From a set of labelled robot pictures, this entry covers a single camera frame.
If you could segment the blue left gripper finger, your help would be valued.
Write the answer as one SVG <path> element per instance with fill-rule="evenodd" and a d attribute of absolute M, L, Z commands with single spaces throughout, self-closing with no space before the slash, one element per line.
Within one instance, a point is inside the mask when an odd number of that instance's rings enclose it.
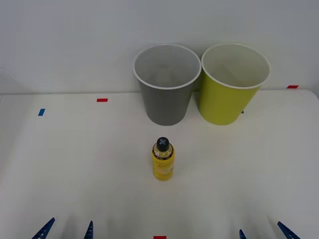
<path fill-rule="evenodd" d="M 52 225 L 55 222 L 55 218 L 49 220 L 33 237 L 32 239 L 46 239 Z"/>
<path fill-rule="evenodd" d="M 84 239 L 93 239 L 93 222 L 92 221 L 90 222 L 87 228 Z"/>

